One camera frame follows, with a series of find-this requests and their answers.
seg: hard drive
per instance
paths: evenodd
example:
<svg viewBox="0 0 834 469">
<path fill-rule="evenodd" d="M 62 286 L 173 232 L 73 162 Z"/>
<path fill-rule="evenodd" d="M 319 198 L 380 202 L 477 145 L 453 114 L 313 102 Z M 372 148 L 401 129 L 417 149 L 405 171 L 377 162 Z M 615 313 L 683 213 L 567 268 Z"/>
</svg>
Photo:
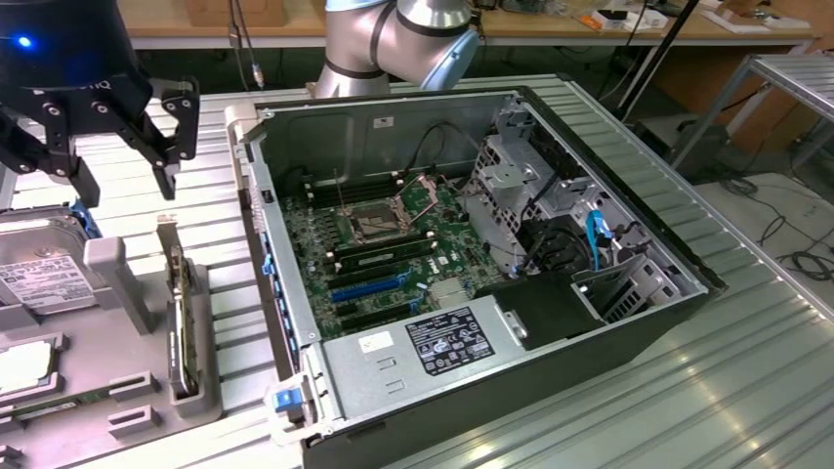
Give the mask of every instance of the hard drive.
<svg viewBox="0 0 834 469">
<path fill-rule="evenodd" d="M 100 233 L 74 205 L 0 211 L 0 304 L 50 315 L 94 305 L 105 286 L 84 266 L 84 243 Z"/>
</svg>

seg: cardboard box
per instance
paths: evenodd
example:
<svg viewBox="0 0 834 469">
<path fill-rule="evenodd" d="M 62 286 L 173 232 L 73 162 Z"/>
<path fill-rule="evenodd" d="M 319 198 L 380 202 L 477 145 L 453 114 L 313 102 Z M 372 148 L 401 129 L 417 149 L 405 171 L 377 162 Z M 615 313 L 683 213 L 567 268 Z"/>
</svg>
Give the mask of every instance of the cardboard box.
<svg viewBox="0 0 834 469">
<path fill-rule="evenodd" d="M 237 0 L 244 11 L 246 27 L 283 26 L 283 0 Z M 185 0 L 188 18 L 193 26 L 228 26 L 228 0 Z"/>
</svg>

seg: warning label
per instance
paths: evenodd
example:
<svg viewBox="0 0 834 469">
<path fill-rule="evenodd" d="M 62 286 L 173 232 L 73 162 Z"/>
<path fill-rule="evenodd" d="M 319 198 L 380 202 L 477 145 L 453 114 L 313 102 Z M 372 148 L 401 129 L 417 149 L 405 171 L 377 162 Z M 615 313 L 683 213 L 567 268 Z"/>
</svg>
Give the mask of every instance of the warning label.
<svg viewBox="0 0 834 469">
<path fill-rule="evenodd" d="M 405 330 L 431 376 L 495 355 L 469 308 L 419 320 Z"/>
</svg>

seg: connector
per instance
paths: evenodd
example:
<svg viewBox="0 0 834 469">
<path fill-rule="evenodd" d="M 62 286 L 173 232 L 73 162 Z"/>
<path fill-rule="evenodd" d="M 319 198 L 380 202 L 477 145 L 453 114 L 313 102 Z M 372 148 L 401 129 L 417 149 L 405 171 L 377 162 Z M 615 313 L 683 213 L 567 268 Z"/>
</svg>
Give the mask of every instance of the connector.
<svg viewBox="0 0 834 469">
<path fill-rule="evenodd" d="M 251 76 L 255 78 L 255 83 L 257 84 L 257 88 L 263 91 L 263 86 L 265 84 L 263 80 L 263 71 L 260 70 L 260 64 L 255 63 L 251 65 Z"/>
</svg>

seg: aluminum profile table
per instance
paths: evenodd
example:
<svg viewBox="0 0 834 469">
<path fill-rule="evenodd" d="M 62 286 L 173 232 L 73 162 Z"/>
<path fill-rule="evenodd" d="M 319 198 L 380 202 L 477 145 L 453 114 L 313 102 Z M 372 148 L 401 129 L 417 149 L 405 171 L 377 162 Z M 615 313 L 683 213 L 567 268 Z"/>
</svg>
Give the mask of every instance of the aluminum profile table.
<svg viewBox="0 0 834 469">
<path fill-rule="evenodd" d="M 698 120 L 690 139 L 684 145 L 679 146 L 680 150 L 675 155 L 672 167 L 678 167 L 688 156 L 695 142 L 703 136 L 722 107 L 730 101 L 744 80 L 752 75 L 758 75 L 764 80 L 764 84 L 779 88 L 810 107 L 820 117 L 834 123 L 834 57 L 827 53 L 807 56 L 747 56 L 720 90 L 708 111 Z M 727 125 L 730 135 L 739 129 L 768 92 L 770 88 L 750 98 Z M 800 164 L 804 159 L 806 157 L 796 158 L 796 164 Z"/>
<path fill-rule="evenodd" d="M 627 365 L 464 435 L 392 469 L 460 467 L 830 467 L 834 458 L 831 311 L 706 205 L 583 89 L 552 75 L 464 80 L 459 88 L 525 85 L 572 126 L 690 244 L 730 290 Z M 395 85 L 396 92 L 416 89 Z M 184 162 L 177 199 L 161 200 L 146 163 L 114 137 L 80 141 L 101 185 L 93 210 L 122 235 L 134 270 L 161 266 L 154 213 L 176 212 L 189 256 L 209 268 L 224 418 L 125 450 L 89 467 L 295 467 L 269 442 L 260 400 L 275 377 L 253 268 L 234 202 L 222 108 L 289 101 L 301 90 L 202 98 L 197 157 Z M 154 107 L 153 119 L 170 128 Z M 16 206 L 72 193 L 21 177 Z"/>
</svg>

